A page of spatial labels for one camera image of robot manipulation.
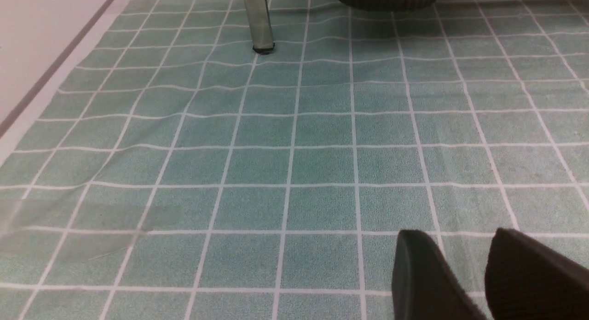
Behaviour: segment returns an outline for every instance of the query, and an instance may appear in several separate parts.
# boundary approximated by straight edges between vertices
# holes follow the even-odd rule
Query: metal chair leg
[[[252,32],[253,49],[258,54],[270,54],[274,50],[274,39],[268,12],[268,0],[244,0],[248,23]]]

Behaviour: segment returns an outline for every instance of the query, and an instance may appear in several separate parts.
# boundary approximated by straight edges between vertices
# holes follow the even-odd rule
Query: white grid line
[[[481,15],[485,16],[484,12],[480,8],[480,5],[478,5],[478,6],[479,6],[479,12],[481,13]],[[536,26],[538,26],[541,33],[543,35],[545,35],[546,39],[551,43],[552,47],[554,48],[554,51],[560,55],[560,51],[558,50],[558,47],[556,46],[554,41],[543,30],[542,26],[539,24],[538,20],[536,20],[536,16],[534,16],[534,14],[531,12],[530,8],[528,6],[526,6],[525,4],[524,4],[524,8],[526,8],[526,10],[528,10],[528,12],[530,12],[530,14],[532,16],[532,20],[534,20],[534,23],[536,24]],[[495,32],[493,31],[491,24],[487,18],[485,18],[485,22],[486,22],[489,30],[491,31],[491,33],[495,34]],[[550,133],[550,130],[548,129],[546,123],[543,121],[542,115],[539,113],[536,103],[534,102],[534,99],[530,95],[530,92],[528,92],[528,89],[526,88],[525,83],[521,80],[519,73],[517,72],[517,70],[515,70],[512,62],[511,62],[511,58],[507,55],[507,52],[505,51],[505,47],[503,47],[503,44],[501,44],[501,41],[497,37],[495,37],[495,41],[496,41],[497,45],[499,45],[499,49],[501,49],[501,52],[503,52],[503,55],[505,56],[505,60],[509,64],[511,71],[513,72],[513,75],[520,82],[522,91],[524,91],[524,93],[526,94],[526,97],[528,98],[528,101],[530,102],[530,106],[532,106],[532,108],[534,109],[534,112],[536,113],[536,117],[538,118],[538,122],[540,123],[546,137],[548,138],[549,142],[551,143],[552,148],[554,149],[554,152],[555,152],[556,156],[558,157],[559,162],[561,163],[562,167],[566,171],[566,175],[568,175],[574,188],[577,190],[577,193],[579,194],[579,197],[580,197],[581,201],[583,202],[585,209],[587,211],[589,211],[589,201],[587,200],[587,196],[585,195],[585,192],[583,192],[583,190],[581,189],[581,186],[577,182],[577,179],[575,178],[574,174],[572,173],[572,170],[570,169],[570,167],[568,167],[568,164],[566,163],[566,160],[562,156],[560,149],[556,145],[554,138],[552,137],[552,134]],[[579,78],[577,77],[577,74],[568,65],[566,58],[561,56],[561,60],[562,60],[563,64],[566,66],[566,68],[568,69],[568,71],[572,74],[572,76],[579,81],[579,83],[581,84],[581,87],[587,92],[587,94],[589,94],[589,91],[587,91],[587,88],[585,87],[585,84],[583,83],[583,81],[579,80]]]
[[[147,18],[145,18],[145,20],[142,22],[141,26],[145,25],[145,22],[147,22]],[[133,41],[135,40],[135,38],[137,37],[137,35],[139,34],[139,31],[137,33],[135,33],[134,37],[131,39],[131,41],[128,43],[126,49],[123,51],[123,53],[119,56],[119,58],[116,60],[116,63],[114,64],[114,66],[112,66],[112,69],[108,72],[107,76],[105,77],[105,79],[101,82],[101,84],[99,85],[98,89],[96,90],[96,92],[94,92],[91,96],[91,98],[88,100],[88,103],[86,104],[86,107],[84,108],[84,110],[82,111],[82,113],[80,114],[80,118],[82,116],[84,116],[84,114],[86,113],[86,111],[88,110],[88,108],[90,107],[90,104],[92,104],[92,100],[96,97],[97,93],[102,89],[102,87],[106,84],[107,80],[110,78],[110,76],[112,75],[112,73],[114,72],[116,66],[120,63],[120,61],[122,60],[122,56],[124,55],[124,52],[126,52],[126,50],[130,47],[131,43],[133,43]],[[134,102],[134,107],[137,105],[137,103],[139,102],[139,98],[137,98]],[[97,177],[97,175],[100,173],[100,171],[102,169],[104,169],[104,167],[109,163],[109,161],[111,160],[112,156],[115,154],[114,149],[117,148],[119,146],[119,144],[122,141],[122,138],[124,136],[124,133],[126,132],[126,129],[129,125],[131,121],[131,118],[128,118],[126,120],[126,123],[123,127],[123,129],[120,132],[120,135],[118,137],[118,139],[116,140],[116,144],[115,146],[113,146],[112,151],[109,153],[109,156],[107,158],[107,160],[103,163],[102,167],[95,173],[95,175],[93,175],[90,179],[90,182],[94,181],[94,179]],[[59,142],[58,146],[61,146],[61,144],[63,144],[63,142],[65,142],[65,140],[67,139],[68,135],[71,133],[71,131],[75,128],[76,124],[79,122],[76,121],[75,123],[73,123],[73,125],[70,127],[70,129],[67,131],[67,133],[63,136],[63,138],[61,139],[61,141]],[[39,169],[39,171],[37,172],[37,174],[35,175],[34,179],[31,181],[31,185],[29,185],[29,187],[27,188],[26,192],[23,194],[22,199],[27,198],[27,196],[30,194],[31,190],[32,190],[32,186],[38,181],[38,178],[40,177],[40,175],[42,174],[42,171],[44,171],[44,168],[47,166],[47,164],[50,162],[51,158],[55,155],[56,151],[51,152],[51,154],[49,155],[49,157],[46,159],[46,161],[44,162],[44,164],[42,165],[42,167]],[[78,202],[76,203],[76,206],[74,207],[74,210],[72,211],[71,216],[69,217],[68,223],[67,223],[67,228],[71,228],[72,225],[74,224],[74,220],[76,218],[76,216],[78,215],[78,211],[80,211],[80,206],[82,205],[82,202],[84,201],[84,198],[86,197],[86,194],[88,192],[88,189],[90,188],[90,183],[88,183],[85,187],[84,190],[82,191],[82,194],[80,195],[80,199],[78,200]],[[49,262],[47,263],[47,266],[45,267],[41,277],[39,278],[38,284],[37,286],[43,285],[43,283],[45,282],[47,276],[49,275],[51,268],[53,266],[53,263],[55,262],[55,260],[57,259],[57,256],[59,254],[59,251],[61,250],[61,247],[63,247],[63,244],[65,243],[65,239],[67,238],[67,232],[64,232],[61,235],[61,238],[59,239],[59,242],[57,243],[57,246],[55,246],[55,250],[53,251],[51,258],[49,259]],[[35,289],[33,291],[33,293],[31,294],[31,296],[29,297],[29,299],[27,300],[27,303],[25,303],[21,313],[19,314],[19,318],[18,320],[23,320],[25,318],[25,316],[27,315],[27,312],[29,310],[29,308],[31,307],[33,301],[35,300],[35,297],[37,296],[39,290]]]
[[[431,181],[429,180],[429,173],[427,173],[427,165],[425,164],[425,157],[423,155],[423,147],[421,146],[421,138],[419,137],[419,128],[417,125],[417,119],[415,118],[415,112],[413,110],[413,100],[411,98],[411,93],[410,93],[409,79],[407,78],[407,68],[406,68],[405,62],[404,62],[403,47],[401,45],[400,39],[398,39],[397,22],[395,19],[395,15],[393,13],[391,13],[391,18],[392,18],[392,22],[393,22],[393,29],[395,31],[395,34],[397,35],[397,45],[398,45],[398,49],[399,49],[399,54],[401,56],[401,70],[403,72],[403,80],[405,83],[405,96],[407,97],[407,101],[409,103],[409,109],[411,112],[411,123],[413,125],[415,143],[417,144],[417,152],[418,152],[418,156],[419,156],[419,164],[421,167],[421,172],[423,175],[423,182],[425,184],[425,189],[427,191],[427,201],[429,202],[429,211],[432,216],[433,227],[435,228],[435,231],[436,231],[436,239],[438,240],[438,246],[440,248],[440,251],[442,252],[442,255],[444,257],[446,257],[446,250],[444,248],[444,241],[442,240],[442,235],[440,234],[441,229],[440,229],[440,223],[438,220],[438,213],[436,211],[436,205],[433,201],[433,192],[432,192]]]
[[[439,12],[438,12],[438,9],[436,8],[436,6],[433,6],[433,11],[436,14],[436,16],[439,16]],[[444,27],[442,26],[442,21],[439,20],[438,22],[440,24],[440,27],[442,28],[442,33],[444,33],[444,37],[446,37],[446,30],[444,30]],[[450,45],[450,41],[448,40],[448,37],[446,37],[445,41],[446,41],[446,45],[448,46],[448,51],[450,51],[450,56],[454,57],[454,51],[452,50],[452,46]],[[482,142],[483,148],[485,149],[485,153],[486,153],[489,165],[491,166],[493,176],[495,178],[495,181],[497,181],[497,184],[499,185],[499,191],[501,192],[501,197],[503,198],[503,203],[505,204],[505,208],[507,209],[507,214],[509,215],[511,225],[513,226],[513,228],[519,230],[520,226],[517,222],[517,218],[515,217],[515,213],[514,213],[513,209],[511,208],[511,203],[509,202],[509,198],[507,197],[507,192],[505,190],[505,187],[503,186],[503,181],[501,180],[501,176],[499,175],[497,165],[495,164],[495,159],[493,159],[493,154],[491,152],[491,148],[487,145],[485,133],[482,131],[482,127],[480,126],[480,122],[479,122],[477,113],[475,112],[475,106],[473,104],[473,99],[471,98],[471,95],[468,91],[468,85],[465,82],[464,77],[462,76],[462,71],[460,70],[460,68],[458,66],[458,61],[455,58],[453,58],[452,62],[454,64],[454,69],[456,70],[458,77],[462,81],[464,95],[467,97],[468,106],[471,108],[475,127],[477,128],[477,133],[480,137],[480,141]]]
[[[367,320],[368,311],[366,307],[366,278],[364,275],[364,244],[362,239],[362,211],[360,208],[360,173],[358,169],[358,144],[356,140],[356,102],[354,97],[354,57],[352,47],[352,8],[348,8],[348,33],[349,43],[349,64],[350,64],[350,110],[352,113],[352,154],[353,154],[353,166],[354,166],[354,199],[355,199],[355,211],[356,211],[356,230],[358,232],[356,236],[356,243],[358,244],[358,278],[360,284],[360,316],[362,320]]]

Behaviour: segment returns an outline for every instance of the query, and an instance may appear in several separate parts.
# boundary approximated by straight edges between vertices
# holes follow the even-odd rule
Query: chair leg
[[[253,49],[258,54],[270,54],[274,50],[272,26],[268,12],[268,0],[243,0],[248,14]]]

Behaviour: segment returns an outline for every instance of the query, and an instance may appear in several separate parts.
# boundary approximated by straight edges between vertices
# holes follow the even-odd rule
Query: floor
[[[589,0],[132,0],[0,167],[2,319],[393,318],[429,232],[589,266]]]
[[[0,122],[105,1],[0,0]]]

